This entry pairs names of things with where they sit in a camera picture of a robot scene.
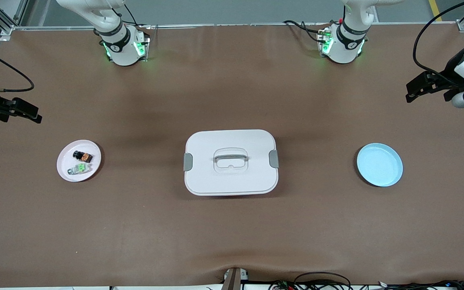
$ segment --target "white plate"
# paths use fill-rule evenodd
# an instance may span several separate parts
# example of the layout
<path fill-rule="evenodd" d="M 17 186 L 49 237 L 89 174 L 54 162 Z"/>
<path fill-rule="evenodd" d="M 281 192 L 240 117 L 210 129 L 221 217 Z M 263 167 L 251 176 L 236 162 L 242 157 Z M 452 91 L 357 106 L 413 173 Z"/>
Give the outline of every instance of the white plate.
<path fill-rule="evenodd" d="M 372 143 L 357 154 L 357 169 L 363 178 L 376 186 L 391 186 L 400 180 L 404 166 L 397 152 L 388 145 Z"/>
<path fill-rule="evenodd" d="M 68 169 L 74 167 L 83 161 L 76 160 L 73 157 L 75 151 L 81 151 L 92 155 L 90 163 L 91 171 L 82 174 L 69 175 Z M 102 153 L 96 143 L 89 140 L 78 140 L 67 145 L 59 154 L 57 159 L 57 171 L 58 174 L 67 181 L 79 182 L 90 178 L 99 168 L 99 164 L 102 161 Z"/>

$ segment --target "small bottle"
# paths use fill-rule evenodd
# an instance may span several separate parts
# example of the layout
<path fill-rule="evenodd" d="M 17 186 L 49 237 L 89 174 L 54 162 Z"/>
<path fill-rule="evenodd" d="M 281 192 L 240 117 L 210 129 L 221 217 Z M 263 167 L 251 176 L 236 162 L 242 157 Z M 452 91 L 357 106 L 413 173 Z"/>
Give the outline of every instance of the small bottle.
<path fill-rule="evenodd" d="M 91 163 L 91 160 L 92 160 L 92 155 L 91 154 L 81 152 L 81 151 L 73 152 L 72 156 L 74 158 L 76 158 L 77 160 L 83 161 L 83 162 L 86 162 L 86 163 Z"/>
<path fill-rule="evenodd" d="M 76 174 L 82 174 L 82 173 L 87 173 L 91 170 L 91 167 L 89 164 L 85 163 L 80 163 L 75 165 L 75 167 L 69 168 L 68 169 L 68 174 L 73 176 Z"/>

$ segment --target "table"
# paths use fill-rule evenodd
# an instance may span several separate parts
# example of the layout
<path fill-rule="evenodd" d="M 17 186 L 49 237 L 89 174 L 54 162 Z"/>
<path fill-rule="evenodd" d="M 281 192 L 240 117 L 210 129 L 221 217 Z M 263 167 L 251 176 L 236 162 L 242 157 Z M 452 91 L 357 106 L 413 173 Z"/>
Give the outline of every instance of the table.
<path fill-rule="evenodd" d="M 464 110 L 441 94 L 405 101 L 421 69 L 421 25 L 374 25 L 346 65 L 285 26 L 167 29 L 150 58 L 119 67 L 92 31 L 15 31 L 0 57 L 35 82 L 6 93 L 43 122 L 0 122 L 0 287 L 217 283 L 327 270 L 353 283 L 464 279 Z M 418 58 L 440 70 L 464 47 L 432 25 Z M 25 87 L 0 64 L 0 87 Z M 191 134 L 261 128 L 276 138 L 280 180 L 263 196 L 202 198 L 184 186 Z M 69 183 L 62 148 L 98 143 L 105 164 Z M 356 174 L 356 151 L 392 146 L 400 182 Z"/>

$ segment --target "white storage box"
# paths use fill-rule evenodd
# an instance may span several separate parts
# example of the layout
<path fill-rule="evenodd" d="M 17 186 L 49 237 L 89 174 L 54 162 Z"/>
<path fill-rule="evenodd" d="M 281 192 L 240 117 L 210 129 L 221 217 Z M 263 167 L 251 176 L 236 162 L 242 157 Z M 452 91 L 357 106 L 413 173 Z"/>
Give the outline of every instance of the white storage box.
<path fill-rule="evenodd" d="M 193 134 L 184 154 L 186 187 L 198 196 L 259 195 L 278 182 L 275 139 L 265 130 Z"/>

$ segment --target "gray handle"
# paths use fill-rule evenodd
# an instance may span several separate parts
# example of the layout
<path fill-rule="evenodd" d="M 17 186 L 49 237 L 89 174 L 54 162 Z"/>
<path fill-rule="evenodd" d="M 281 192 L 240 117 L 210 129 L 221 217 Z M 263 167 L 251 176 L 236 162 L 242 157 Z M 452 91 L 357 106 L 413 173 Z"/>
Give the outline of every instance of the gray handle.
<path fill-rule="evenodd" d="M 214 157 L 214 162 L 217 162 L 218 160 L 223 160 L 223 159 L 243 159 L 247 161 L 248 156 L 242 155 L 242 154 L 218 155 Z"/>

